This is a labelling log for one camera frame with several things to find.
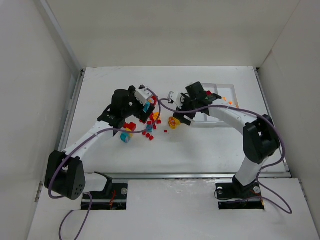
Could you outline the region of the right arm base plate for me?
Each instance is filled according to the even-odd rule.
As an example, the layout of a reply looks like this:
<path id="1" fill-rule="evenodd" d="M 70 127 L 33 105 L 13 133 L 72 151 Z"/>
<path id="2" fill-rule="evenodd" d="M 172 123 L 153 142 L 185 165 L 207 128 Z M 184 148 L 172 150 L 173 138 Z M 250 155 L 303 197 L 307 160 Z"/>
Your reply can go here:
<path id="1" fill-rule="evenodd" d="M 218 200 L 219 210 L 265 209 L 261 188 L 257 182 L 239 191 L 232 182 L 218 182 L 215 184 L 214 196 Z"/>

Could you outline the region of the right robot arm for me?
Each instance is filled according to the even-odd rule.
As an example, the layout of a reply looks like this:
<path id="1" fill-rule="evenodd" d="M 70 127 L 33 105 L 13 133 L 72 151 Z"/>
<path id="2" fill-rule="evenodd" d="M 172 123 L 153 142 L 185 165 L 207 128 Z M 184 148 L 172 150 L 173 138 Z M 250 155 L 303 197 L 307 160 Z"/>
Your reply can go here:
<path id="1" fill-rule="evenodd" d="M 223 184 L 220 189 L 225 199 L 247 198 L 264 163 L 280 147 L 272 119 L 266 114 L 259 117 L 240 111 L 222 96 L 206 91 L 200 82 L 185 89 L 185 93 L 171 91 L 168 94 L 169 103 L 176 104 L 175 121 L 189 126 L 196 113 L 202 113 L 219 119 L 242 135 L 245 158 L 232 183 Z"/>

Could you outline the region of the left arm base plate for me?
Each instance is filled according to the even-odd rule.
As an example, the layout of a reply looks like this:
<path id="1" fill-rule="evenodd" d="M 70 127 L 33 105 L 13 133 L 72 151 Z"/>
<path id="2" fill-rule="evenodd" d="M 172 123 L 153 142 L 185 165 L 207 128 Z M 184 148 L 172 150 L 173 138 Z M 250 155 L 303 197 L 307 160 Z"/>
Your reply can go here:
<path id="1" fill-rule="evenodd" d="M 92 191 L 91 211 L 122 211 L 127 209 L 128 182 L 113 182 L 107 192 Z"/>

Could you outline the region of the red flower lego block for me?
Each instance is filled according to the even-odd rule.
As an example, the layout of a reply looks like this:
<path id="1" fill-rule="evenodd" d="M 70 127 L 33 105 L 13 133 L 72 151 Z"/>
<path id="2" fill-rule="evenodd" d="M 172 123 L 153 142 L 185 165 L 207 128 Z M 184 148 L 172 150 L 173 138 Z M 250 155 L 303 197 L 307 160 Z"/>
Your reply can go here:
<path id="1" fill-rule="evenodd" d="M 154 95 L 148 101 L 154 106 L 156 106 L 158 102 L 157 98 Z"/>

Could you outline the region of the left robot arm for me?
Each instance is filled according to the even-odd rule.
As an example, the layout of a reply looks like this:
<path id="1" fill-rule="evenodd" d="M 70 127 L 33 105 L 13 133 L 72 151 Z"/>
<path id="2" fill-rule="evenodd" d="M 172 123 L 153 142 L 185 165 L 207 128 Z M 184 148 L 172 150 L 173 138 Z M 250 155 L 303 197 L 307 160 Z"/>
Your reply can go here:
<path id="1" fill-rule="evenodd" d="M 154 96 L 151 89 L 143 86 L 115 90 L 111 103 L 85 135 L 66 149 L 54 150 L 49 155 L 44 182 L 49 197 L 76 200 L 90 192 L 106 194 L 112 178 L 98 171 L 87 173 L 84 162 L 117 133 L 135 134 L 125 128 L 125 121 L 134 116 L 146 122 L 155 110 L 150 102 Z"/>

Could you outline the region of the teal long lego brick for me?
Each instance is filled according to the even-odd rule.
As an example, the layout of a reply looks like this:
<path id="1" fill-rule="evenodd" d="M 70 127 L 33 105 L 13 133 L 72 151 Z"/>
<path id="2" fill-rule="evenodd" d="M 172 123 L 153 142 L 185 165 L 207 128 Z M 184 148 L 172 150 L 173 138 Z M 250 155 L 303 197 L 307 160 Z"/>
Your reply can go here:
<path id="1" fill-rule="evenodd" d="M 146 113 L 149 110 L 150 106 L 151 106 L 151 103 L 147 101 L 144 105 L 143 111 Z"/>

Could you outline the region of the yellow butterfly lego block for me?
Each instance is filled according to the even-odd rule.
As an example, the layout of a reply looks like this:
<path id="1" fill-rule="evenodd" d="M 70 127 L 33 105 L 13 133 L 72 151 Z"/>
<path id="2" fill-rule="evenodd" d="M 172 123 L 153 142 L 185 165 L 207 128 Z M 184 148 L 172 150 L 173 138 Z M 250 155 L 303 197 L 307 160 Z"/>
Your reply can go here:
<path id="1" fill-rule="evenodd" d="M 168 118 L 168 125 L 171 129 L 173 129 L 173 130 L 176 129 L 180 124 L 181 124 L 181 122 L 178 119 L 176 119 L 175 117 L 170 116 Z"/>

